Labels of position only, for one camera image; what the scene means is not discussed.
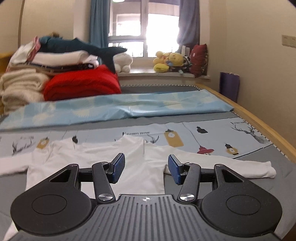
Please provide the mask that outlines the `pink white folded clothes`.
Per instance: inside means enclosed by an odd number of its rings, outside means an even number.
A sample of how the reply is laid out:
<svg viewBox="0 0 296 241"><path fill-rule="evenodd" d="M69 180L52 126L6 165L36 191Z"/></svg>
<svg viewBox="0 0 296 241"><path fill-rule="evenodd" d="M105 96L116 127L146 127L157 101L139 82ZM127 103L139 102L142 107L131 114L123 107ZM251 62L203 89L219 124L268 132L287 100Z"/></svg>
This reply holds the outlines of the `pink white folded clothes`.
<svg viewBox="0 0 296 241"><path fill-rule="evenodd" d="M6 68L6 72L8 72L9 69L14 65L32 61L40 48L41 43L38 36L34 37L34 39L30 41L28 44L21 45L17 49L17 51L12 55Z"/></svg>

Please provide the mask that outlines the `yellow plush toy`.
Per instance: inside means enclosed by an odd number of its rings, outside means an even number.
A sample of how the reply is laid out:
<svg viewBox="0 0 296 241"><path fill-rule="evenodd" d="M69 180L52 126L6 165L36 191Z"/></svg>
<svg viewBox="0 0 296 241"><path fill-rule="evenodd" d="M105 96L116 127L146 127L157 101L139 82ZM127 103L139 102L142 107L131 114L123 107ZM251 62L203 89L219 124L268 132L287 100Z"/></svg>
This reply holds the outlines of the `yellow plush toy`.
<svg viewBox="0 0 296 241"><path fill-rule="evenodd" d="M190 71L191 62L187 56L180 53L158 51L153 60L153 65L153 69L157 73L178 72L183 74Z"/></svg>

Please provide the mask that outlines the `red folded blanket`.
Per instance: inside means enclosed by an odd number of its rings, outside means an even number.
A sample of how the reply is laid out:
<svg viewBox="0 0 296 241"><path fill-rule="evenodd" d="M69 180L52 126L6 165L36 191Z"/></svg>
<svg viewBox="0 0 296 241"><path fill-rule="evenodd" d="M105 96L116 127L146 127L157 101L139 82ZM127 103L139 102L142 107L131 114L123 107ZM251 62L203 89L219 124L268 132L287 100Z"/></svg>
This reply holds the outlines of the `red folded blanket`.
<svg viewBox="0 0 296 241"><path fill-rule="evenodd" d="M117 74L106 65L95 69L70 71L54 76L45 86L45 101L58 101L98 95L121 94Z"/></svg>

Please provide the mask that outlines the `blue right curtain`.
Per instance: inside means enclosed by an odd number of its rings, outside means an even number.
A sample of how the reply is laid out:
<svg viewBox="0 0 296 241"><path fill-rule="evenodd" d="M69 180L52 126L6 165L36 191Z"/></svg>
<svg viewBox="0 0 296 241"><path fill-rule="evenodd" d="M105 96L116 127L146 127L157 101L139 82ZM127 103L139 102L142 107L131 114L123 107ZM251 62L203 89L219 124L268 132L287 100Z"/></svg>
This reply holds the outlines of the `blue right curtain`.
<svg viewBox="0 0 296 241"><path fill-rule="evenodd" d="M182 46L193 47L200 44L200 3L198 0L181 0L179 7L178 53Z"/></svg>

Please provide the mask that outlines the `cream knitted folded blanket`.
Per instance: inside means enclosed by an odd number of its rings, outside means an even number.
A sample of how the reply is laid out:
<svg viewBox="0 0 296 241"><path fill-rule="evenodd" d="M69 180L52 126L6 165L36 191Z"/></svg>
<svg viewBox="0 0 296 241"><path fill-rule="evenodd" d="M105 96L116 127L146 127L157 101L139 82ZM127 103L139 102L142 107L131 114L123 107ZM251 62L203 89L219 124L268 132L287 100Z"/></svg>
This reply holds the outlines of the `cream knitted folded blanket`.
<svg viewBox="0 0 296 241"><path fill-rule="evenodd" d="M27 104L44 101L44 89L50 77L35 69L22 69L1 76L1 102L4 114Z"/></svg>

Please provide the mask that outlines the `purple rolled mat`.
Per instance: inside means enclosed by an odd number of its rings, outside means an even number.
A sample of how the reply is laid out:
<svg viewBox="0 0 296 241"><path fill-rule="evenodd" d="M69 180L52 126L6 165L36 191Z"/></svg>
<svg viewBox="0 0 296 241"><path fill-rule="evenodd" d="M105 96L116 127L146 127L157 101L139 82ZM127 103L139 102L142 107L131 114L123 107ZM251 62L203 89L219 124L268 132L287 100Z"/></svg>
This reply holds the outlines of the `purple rolled mat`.
<svg viewBox="0 0 296 241"><path fill-rule="evenodd" d="M237 102L240 87L240 76L234 73L221 72L219 93Z"/></svg>

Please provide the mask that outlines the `wooden bed frame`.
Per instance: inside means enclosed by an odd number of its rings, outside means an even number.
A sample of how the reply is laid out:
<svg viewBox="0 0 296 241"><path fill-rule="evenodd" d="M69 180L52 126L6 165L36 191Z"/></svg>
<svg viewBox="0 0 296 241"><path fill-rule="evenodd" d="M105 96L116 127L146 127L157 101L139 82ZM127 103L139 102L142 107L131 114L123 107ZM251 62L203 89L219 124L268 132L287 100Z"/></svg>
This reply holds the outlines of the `wooden bed frame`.
<svg viewBox="0 0 296 241"><path fill-rule="evenodd" d="M225 113L151 116L68 126L1 130L1 133L13 133L18 138L32 133L34 138L49 137L50 140L77 135L81 143L115 141L123 135L131 135L186 152L232 158L274 148L289 160L295 161L295 148L279 133L245 108L204 85L124 85L122 94L196 90L207 90L233 106L233 110Z"/></svg>

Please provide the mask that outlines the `white folded blanket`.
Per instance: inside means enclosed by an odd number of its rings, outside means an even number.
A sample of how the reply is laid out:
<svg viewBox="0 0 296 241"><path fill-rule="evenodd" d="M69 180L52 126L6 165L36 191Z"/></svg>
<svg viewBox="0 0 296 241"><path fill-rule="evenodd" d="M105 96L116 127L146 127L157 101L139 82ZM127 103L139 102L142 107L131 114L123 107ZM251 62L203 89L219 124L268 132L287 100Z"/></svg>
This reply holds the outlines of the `white folded blanket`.
<svg viewBox="0 0 296 241"><path fill-rule="evenodd" d="M95 68L99 66L97 56L90 55L86 51L74 51L62 54L38 52L30 63L50 67L78 64L93 64Z"/></svg>

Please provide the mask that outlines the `white plush toy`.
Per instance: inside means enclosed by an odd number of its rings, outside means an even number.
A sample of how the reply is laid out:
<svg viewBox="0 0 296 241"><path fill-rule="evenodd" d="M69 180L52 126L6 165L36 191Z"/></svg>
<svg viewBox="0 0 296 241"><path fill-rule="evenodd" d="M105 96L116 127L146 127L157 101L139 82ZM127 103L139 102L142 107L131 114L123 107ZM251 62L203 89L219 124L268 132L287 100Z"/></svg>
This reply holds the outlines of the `white plush toy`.
<svg viewBox="0 0 296 241"><path fill-rule="evenodd" d="M126 53L120 53L113 57L114 67L116 73L130 73L133 58Z"/></svg>

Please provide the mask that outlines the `blue left curtain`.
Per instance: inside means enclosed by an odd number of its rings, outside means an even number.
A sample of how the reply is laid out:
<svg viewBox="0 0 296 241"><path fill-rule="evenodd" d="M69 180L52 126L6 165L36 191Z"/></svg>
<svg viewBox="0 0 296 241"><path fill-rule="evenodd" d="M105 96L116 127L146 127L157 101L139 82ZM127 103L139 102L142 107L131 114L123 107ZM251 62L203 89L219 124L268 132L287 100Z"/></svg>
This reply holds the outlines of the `blue left curtain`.
<svg viewBox="0 0 296 241"><path fill-rule="evenodd" d="M110 0L92 0L90 6L89 41L100 48L108 46Z"/></svg>

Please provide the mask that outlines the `light blue patterned quilt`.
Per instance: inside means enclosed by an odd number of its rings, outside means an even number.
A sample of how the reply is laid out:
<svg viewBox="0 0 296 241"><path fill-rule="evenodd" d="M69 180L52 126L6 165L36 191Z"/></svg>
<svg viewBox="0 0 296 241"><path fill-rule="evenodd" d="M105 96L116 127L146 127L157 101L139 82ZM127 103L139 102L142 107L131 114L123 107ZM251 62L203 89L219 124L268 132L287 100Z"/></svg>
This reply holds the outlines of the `light blue patterned quilt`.
<svg viewBox="0 0 296 241"><path fill-rule="evenodd" d="M8 114L1 130L68 126L126 118L225 113L233 106L207 90L113 94L31 103Z"/></svg>

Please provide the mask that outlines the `white framed window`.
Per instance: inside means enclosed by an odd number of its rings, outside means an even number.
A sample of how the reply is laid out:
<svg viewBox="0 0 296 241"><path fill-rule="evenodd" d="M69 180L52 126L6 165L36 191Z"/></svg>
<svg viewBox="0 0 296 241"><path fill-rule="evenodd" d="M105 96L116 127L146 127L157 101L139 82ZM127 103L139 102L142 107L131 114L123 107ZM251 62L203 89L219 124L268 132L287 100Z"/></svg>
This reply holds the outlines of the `white framed window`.
<svg viewBox="0 0 296 241"><path fill-rule="evenodd" d="M133 58L177 51L179 8L179 1L111 1L109 46L124 47Z"/></svg>

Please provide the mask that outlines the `grey printed bed sheet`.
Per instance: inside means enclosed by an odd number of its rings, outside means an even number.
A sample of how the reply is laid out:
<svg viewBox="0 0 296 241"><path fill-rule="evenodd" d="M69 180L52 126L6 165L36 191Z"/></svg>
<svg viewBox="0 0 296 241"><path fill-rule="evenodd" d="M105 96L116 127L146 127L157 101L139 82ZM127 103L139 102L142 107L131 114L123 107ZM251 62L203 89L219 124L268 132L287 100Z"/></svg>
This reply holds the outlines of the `grey printed bed sheet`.
<svg viewBox="0 0 296 241"><path fill-rule="evenodd" d="M168 155L203 168L222 163L272 193L285 237L295 225L295 164L229 104L206 90L129 87L125 94L32 103L1 123L1 240L17 230L14 198L70 163L126 165L112 186L120 194L177 193Z"/></svg>

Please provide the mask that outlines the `beige wall socket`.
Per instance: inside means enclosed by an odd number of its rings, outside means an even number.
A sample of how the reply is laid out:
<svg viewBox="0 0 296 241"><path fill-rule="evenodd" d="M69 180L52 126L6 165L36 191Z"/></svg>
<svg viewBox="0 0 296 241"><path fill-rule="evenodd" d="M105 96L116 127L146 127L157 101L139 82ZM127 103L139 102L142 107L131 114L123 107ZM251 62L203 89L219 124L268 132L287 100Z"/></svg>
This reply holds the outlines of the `beige wall socket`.
<svg viewBox="0 0 296 241"><path fill-rule="evenodd" d="M283 46L287 46L287 47L291 47L291 48L296 48L296 37L282 35L281 36L281 44Z"/></svg>

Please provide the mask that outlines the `white long-sleeve baby shirt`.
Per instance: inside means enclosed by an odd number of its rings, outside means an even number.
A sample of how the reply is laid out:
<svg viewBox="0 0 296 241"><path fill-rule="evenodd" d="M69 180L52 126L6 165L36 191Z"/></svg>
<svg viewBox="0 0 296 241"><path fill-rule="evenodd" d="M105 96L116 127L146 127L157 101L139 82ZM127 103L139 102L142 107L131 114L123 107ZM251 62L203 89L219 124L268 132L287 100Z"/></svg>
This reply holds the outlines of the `white long-sleeve baby shirt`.
<svg viewBox="0 0 296 241"><path fill-rule="evenodd" d="M241 161L124 136L112 143L40 140L1 158L26 172L3 240L276 240L280 202L252 183L271 162Z"/></svg>

